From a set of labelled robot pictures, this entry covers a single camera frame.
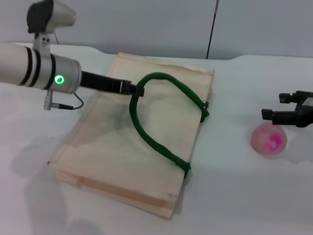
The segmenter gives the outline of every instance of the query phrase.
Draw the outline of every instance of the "green light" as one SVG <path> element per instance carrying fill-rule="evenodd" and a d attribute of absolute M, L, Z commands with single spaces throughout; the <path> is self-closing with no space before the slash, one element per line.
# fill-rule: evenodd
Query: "green light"
<path fill-rule="evenodd" d="M 64 78 L 62 75 L 57 75 L 57 76 L 55 76 L 54 81 L 56 84 L 61 85 L 64 83 Z"/>

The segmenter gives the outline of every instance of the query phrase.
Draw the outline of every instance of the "green rope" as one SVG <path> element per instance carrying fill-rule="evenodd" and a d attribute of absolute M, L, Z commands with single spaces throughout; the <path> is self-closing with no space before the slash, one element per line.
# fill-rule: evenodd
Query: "green rope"
<path fill-rule="evenodd" d="M 208 102 L 203 103 L 202 100 L 197 96 L 196 93 L 194 93 L 189 87 L 187 87 L 182 82 L 178 81 L 174 77 L 172 77 L 169 74 L 162 73 L 162 72 L 154 72 L 147 76 L 145 76 L 143 79 L 141 79 L 137 84 L 138 90 L 143 90 L 144 86 L 147 82 L 150 80 L 167 80 L 171 83 L 173 83 L 175 86 L 177 86 L 186 96 L 188 96 L 200 109 L 201 109 L 201 120 L 200 122 L 203 122 L 204 119 L 209 116 L 209 112 L 207 111 L 207 107 L 209 105 Z M 168 158 L 169 160 L 173 161 L 176 165 L 178 165 L 181 169 L 185 171 L 184 178 L 186 178 L 188 171 L 191 169 L 190 163 L 185 162 L 183 159 L 179 158 L 175 154 L 173 154 L 170 150 L 168 150 L 163 145 L 156 142 L 154 139 L 152 139 L 142 128 L 142 126 L 139 123 L 138 115 L 137 115 L 137 103 L 138 103 L 139 96 L 133 95 L 132 99 L 130 101 L 129 105 L 129 112 L 134 124 L 135 129 L 139 133 L 139 135 L 142 137 L 142 139 L 156 152 L 162 154 L 164 157 Z"/>

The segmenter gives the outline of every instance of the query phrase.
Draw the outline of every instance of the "pink ball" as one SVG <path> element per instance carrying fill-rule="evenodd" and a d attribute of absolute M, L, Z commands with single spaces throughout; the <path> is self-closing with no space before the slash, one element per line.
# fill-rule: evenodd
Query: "pink ball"
<path fill-rule="evenodd" d="M 279 125 L 264 123 L 251 134 L 251 145 L 259 153 L 273 155 L 281 153 L 287 145 L 287 135 Z"/>

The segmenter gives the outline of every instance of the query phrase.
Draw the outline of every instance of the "white table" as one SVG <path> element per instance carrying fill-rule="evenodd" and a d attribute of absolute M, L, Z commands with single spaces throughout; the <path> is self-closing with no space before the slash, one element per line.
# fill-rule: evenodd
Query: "white table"
<path fill-rule="evenodd" d="M 99 74 L 113 58 L 91 47 L 51 49 Z M 262 108 L 294 108 L 279 104 L 279 93 L 313 91 L 313 59 L 167 60 L 216 70 L 211 115 L 172 221 L 55 182 L 46 163 L 84 109 L 44 111 L 45 91 L 0 84 L 1 235 L 312 234 L 312 127 L 286 127 L 289 145 L 279 160 L 254 152 L 249 134 L 263 123 Z M 94 91 L 80 88 L 78 94 L 88 105 Z M 79 104 L 73 95 L 55 94 L 54 100 Z"/>

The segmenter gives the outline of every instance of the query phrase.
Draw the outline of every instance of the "white wall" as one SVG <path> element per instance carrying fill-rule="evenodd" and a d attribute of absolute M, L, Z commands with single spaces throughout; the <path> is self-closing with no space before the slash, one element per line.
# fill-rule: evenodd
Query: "white wall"
<path fill-rule="evenodd" d="M 61 0 L 77 13 L 59 43 L 106 53 L 205 58 L 215 0 Z M 26 14 L 36 0 L 0 0 L 0 40 L 31 42 Z"/>
<path fill-rule="evenodd" d="M 313 0 L 220 0 L 209 58 L 313 57 Z"/>

